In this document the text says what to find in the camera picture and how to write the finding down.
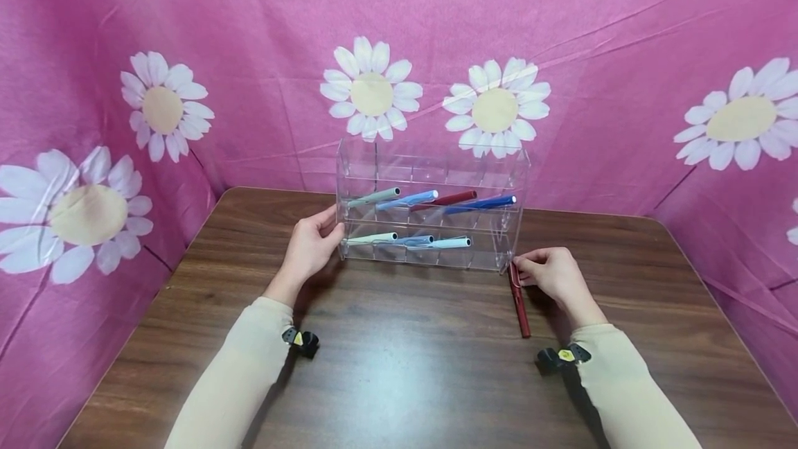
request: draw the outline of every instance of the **acrylic divider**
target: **acrylic divider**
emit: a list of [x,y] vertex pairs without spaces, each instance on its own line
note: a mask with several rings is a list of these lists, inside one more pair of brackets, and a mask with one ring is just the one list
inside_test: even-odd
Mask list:
[[[394,141],[365,143],[344,139],[337,153],[337,219],[344,222],[346,239],[396,233],[398,238],[432,236],[435,240],[468,237],[471,246],[419,249],[379,243],[342,243],[342,258],[462,267],[503,272],[515,251],[523,214],[529,158],[523,149],[504,159],[475,159],[468,152],[436,150],[425,156],[418,146]],[[476,191],[478,199],[514,195],[516,203],[498,209],[468,209],[446,213],[446,206],[412,211],[408,206],[378,209],[374,203],[350,201],[398,187],[400,197],[436,190],[440,197]]]

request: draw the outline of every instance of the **red pen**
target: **red pen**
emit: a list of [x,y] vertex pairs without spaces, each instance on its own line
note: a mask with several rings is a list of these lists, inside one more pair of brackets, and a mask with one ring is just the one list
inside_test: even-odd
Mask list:
[[413,206],[410,207],[410,211],[411,212],[423,211],[423,209],[432,208],[434,206],[445,206],[446,204],[467,202],[468,200],[474,199],[475,197],[477,197],[476,191],[463,191],[462,193],[456,193],[456,195],[440,197],[436,199],[434,202],[414,204]]
[[515,313],[518,314],[518,325],[521,327],[521,338],[530,338],[529,319],[526,318],[526,307],[524,306],[524,293],[521,292],[521,280],[518,276],[518,267],[516,267],[513,262],[510,262],[508,275],[510,278],[510,290],[513,291]]

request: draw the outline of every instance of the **left hand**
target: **left hand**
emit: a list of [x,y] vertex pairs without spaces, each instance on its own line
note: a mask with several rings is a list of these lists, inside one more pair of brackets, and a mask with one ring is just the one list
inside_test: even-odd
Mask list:
[[320,271],[344,238],[344,224],[335,223],[335,204],[324,212],[300,219],[288,241],[281,274],[303,284]]

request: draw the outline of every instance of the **red pen in hand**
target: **red pen in hand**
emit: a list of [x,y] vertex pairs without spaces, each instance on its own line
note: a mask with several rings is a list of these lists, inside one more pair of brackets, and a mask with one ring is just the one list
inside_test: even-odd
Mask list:
[[524,293],[521,291],[521,278],[518,275],[518,267],[513,262],[510,262],[510,270],[507,272],[510,278],[510,290],[513,291],[515,313],[518,314],[518,325],[521,327],[521,338],[530,338],[529,319],[526,318]]

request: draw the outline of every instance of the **white daisy print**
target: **white daisy print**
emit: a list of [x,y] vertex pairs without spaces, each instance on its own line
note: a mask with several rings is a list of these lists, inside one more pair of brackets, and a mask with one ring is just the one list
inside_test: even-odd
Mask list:
[[354,39],[354,54],[343,46],[333,53],[341,70],[325,70],[321,95],[335,101],[333,118],[348,118],[346,131],[371,143],[379,134],[393,139],[393,129],[404,130],[403,112],[417,112],[424,94],[418,83],[405,82],[413,65],[398,60],[390,66],[390,48],[378,42],[372,48],[364,36]]
[[549,107],[544,99],[551,93],[548,82],[537,82],[538,67],[533,62],[510,58],[504,72],[498,62],[468,70],[468,82],[455,83],[444,108],[454,113],[446,130],[463,132],[460,148],[473,150],[481,158],[490,152],[501,159],[521,149],[521,141],[537,135],[526,120],[546,118]]
[[676,155],[684,165],[709,158],[714,170],[734,160],[751,170],[762,151],[776,160],[798,148],[798,70],[787,72],[788,58],[768,62],[756,75],[750,67],[737,71],[725,91],[710,92],[704,103],[684,115],[692,125],[673,137],[686,143]]
[[112,166],[105,146],[79,166],[59,150],[38,155],[35,169],[0,166],[0,188],[10,195],[0,197],[0,223],[21,225],[0,231],[0,270],[9,274],[52,264],[51,280],[65,285],[93,261],[111,274],[152,231],[144,217],[152,201],[139,195],[141,173],[127,155]]
[[148,146],[150,159],[161,161],[163,152],[175,163],[188,155],[188,142],[196,141],[211,128],[214,113],[196,102],[208,96],[194,82],[194,72],[185,64],[169,67],[158,52],[139,52],[130,58],[136,75],[121,72],[122,97],[134,109],[130,127],[139,149]]
[[[792,202],[792,211],[798,213],[798,197]],[[798,245],[798,225],[787,231],[787,239],[793,245]]]

